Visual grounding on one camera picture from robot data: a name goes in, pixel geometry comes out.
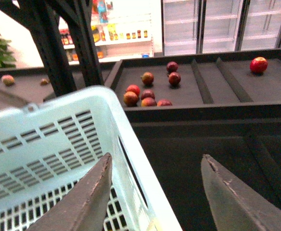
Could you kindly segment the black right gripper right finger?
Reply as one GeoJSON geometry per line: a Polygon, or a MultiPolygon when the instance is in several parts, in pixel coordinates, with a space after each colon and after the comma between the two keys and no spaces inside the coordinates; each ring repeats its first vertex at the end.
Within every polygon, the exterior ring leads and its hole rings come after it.
{"type": "Polygon", "coordinates": [[[281,210],[208,154],[201,175],[219,231],[281,231],[281,210]]]}

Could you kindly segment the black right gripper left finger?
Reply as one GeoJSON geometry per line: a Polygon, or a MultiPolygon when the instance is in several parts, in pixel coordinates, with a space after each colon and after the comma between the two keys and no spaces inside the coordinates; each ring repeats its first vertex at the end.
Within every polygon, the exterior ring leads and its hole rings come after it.
{"type": "Polygon", "coordinates": [[[29,231],[100,231],[112,183],[112,156],[106,153],[29,231]]]}

